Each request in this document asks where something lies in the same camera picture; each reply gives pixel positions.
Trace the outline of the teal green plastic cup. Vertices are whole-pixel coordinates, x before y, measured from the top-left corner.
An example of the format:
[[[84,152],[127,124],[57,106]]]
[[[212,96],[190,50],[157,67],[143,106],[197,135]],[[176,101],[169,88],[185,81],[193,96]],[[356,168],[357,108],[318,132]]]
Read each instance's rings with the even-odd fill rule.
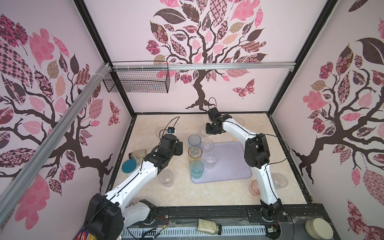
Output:
[[[203,175],[205,165],[201,161],[193,161],[190,164],[190,172],[193,179],[200,179]]]

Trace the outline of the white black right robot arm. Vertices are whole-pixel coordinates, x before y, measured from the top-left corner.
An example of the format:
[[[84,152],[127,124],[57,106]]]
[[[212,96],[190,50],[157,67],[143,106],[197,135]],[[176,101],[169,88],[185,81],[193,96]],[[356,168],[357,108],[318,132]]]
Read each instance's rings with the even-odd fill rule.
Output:
[[[256,134],[241,126],[229,114],[221,114],[217,108],[208,110],[210,122],[206,132],[210,135],[230,133],[244,144],[244,159],[249,167],[256,171],[261,192],[261,216],[266,222],[272,222],[283,211],[270,171],[270,150],[264,134]]]

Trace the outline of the yellow transparent plastic cup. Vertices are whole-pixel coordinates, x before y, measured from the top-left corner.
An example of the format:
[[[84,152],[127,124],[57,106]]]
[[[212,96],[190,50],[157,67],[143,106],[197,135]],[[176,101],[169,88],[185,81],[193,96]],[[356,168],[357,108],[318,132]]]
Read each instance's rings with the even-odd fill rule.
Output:
[[[203,155],[203,150],[199,146],[192,146],[188,150],[190,163],[200,161]]]

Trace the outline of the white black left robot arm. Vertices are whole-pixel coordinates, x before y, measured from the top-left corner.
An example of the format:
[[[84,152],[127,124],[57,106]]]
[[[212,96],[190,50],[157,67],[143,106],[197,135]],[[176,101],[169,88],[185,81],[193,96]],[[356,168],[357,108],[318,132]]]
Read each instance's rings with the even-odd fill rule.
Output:
[[[165,134],[160,143],[147,154],[142,165],[113,190],[95,194],[89,203],[83,230],[98,240],[116,240],[124,229],[152,219],[152,203],[142,200],[129,206],[133,197],[163,169],[173,156],[183,154],[183,143],[174,134]]]

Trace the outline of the blue grey tall cup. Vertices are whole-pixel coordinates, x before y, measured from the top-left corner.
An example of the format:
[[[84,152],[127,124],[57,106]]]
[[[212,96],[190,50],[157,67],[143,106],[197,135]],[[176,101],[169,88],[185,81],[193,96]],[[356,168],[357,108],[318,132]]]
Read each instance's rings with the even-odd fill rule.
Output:
[[[202,138],[200,137],[200,135],[196,135],[196,134],[190,135],[188,137],[188,143],[190,147],[200,146],[202,143]]]

